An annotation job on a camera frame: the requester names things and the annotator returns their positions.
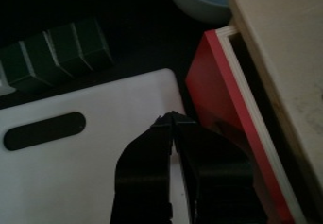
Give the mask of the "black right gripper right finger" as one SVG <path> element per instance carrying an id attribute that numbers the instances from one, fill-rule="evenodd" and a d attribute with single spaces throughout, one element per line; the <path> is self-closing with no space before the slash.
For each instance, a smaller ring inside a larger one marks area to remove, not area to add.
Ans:
<path id="1" fill-rule="evenodd" d="M 191 223 L 266 224 L 252 164 L 243 150 L 188 116 L 172 112 L 172 119 Z"/>

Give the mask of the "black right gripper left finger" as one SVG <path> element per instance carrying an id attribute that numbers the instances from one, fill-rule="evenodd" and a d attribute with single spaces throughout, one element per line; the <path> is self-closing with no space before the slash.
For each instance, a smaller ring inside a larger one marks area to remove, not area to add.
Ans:
<path id="1" fill-rule="evenodd" d="M 116 163 L 110 224 L 172 224 L 172 115 L 159 116 Z"/>

